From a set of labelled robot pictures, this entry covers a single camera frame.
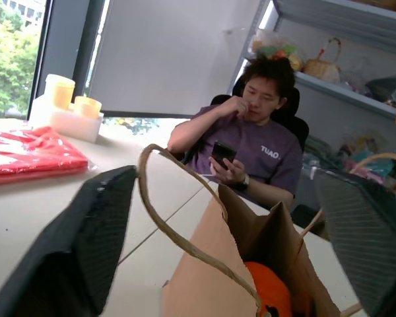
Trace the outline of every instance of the roller blind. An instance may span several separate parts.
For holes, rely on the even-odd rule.
[[[196,113],[228,90],[258,3],[113,0],[90,96],[121,115]]]

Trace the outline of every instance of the man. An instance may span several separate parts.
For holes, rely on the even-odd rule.
[[[189,167],[213,177],[262,206],[283,201],[290,207],[302,168],[298,139],[282,125],[270,120],[273,111],[286,104],[295,84],[293,69],[286,58],[257,57],[244,71],[246,86],[242,98],[202,108],[193,119],[178,125],[168,148],[184,153],[198,140],[203,146]],[[224,169],[211,157],[215,141],[237,150],[236,159],[224,159]]]

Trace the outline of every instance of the printed logo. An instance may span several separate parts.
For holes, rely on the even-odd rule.
[[[277,152],[273,152],[272,150],[269,150],[264,145],[261,146],[261,151],[263,151],[269,157],[273,157],[274,159],[278,159],[279,158],[279,154]]]

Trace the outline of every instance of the yellow cup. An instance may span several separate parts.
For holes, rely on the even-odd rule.
[[[92,119],[97,119],[100,115],[101,102],[83,96],[77,96],[75,98],[75,105],[73,106],[74,113],[89,117]]]
[[[75,82],[63,76],[49,74],[44,96],[56,107],[68,110],[72,101]]]

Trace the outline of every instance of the red plastic bag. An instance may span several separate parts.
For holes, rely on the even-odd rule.
[[[87,169],[88,159],[50,127],[0,131],[0,184]]]

